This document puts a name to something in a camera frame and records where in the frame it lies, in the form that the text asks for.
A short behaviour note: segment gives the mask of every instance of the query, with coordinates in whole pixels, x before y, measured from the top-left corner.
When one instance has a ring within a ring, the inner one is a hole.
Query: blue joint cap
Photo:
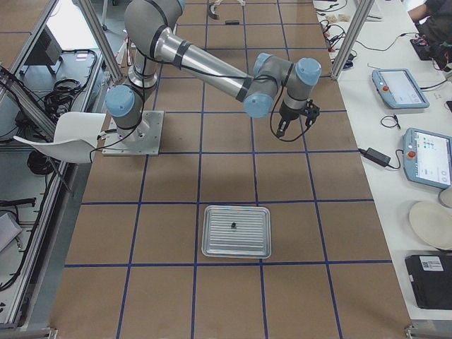
[[[135,105],[135,95],[127,86],[119,85],[113,87],[105,95],[105,106],[108,112],[115,118],[127,115]]]
[[[317,84],[321,72],[322,66],[317,62],[317,60],[312,58],[300,59],[295,64],[295,73],[297,73],[298,79],[309,86],[315,86]]]
[[[259,71],[261,70],[262,66],[265,64],[267,59],[272,56],[273,56],[272,54],[268,54],[268,53],[260,53],[257,56],[256,61],[254,62],[254,68],[253,68],[253,74],[255,76],[259,73]]]
[[[178,1],[179,1],[179,5],[181,5],[182,12],[185,11],[185,0],[178,0]]]
[[[254,93],[243,101],[245,112],[251,118],[265,117],[273,105],[273,98],[268,94]]]

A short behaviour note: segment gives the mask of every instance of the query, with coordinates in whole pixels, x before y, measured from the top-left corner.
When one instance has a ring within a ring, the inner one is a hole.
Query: tablet screen
[[[382,71],[380,74],[383,76],[396,103],[402,105],[412,105],[424,102],[416,87],[410,78],[408,78],[406,72]]]
[[[451,147],[449,140],[416,132],[416,177],[451,185]]]

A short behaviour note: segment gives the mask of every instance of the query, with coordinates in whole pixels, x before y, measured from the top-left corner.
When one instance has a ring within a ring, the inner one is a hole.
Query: white sticker
[[[420,256],[419,259],[424,270],[444,271],[438,256]]]

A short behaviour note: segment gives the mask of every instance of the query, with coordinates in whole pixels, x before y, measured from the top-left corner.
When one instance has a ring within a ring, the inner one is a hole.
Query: silver tray
[[[270,211],[252,206],[208,206],[202,252],[205,256],[268,258]]]

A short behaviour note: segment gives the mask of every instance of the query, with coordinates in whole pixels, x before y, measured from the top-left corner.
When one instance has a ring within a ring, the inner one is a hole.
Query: tiled floor
[[[307,0],[230,1],[218,13],[187,1],[178,34],[248,71],[259,52],[331,68]],[[241,24],[224,25],[232,19]],[[320,80],[317,123],[282,143],[269,117],[248,118],[170,66],[160,75],[146,106],[166,111],[161,154],[95,158],[52,315],[60,337],[404,338],[408,314],[337,83]],[[288,137],[301,130],[292,123]],[[211,204],[267,207],[271,257],[205,257]]]

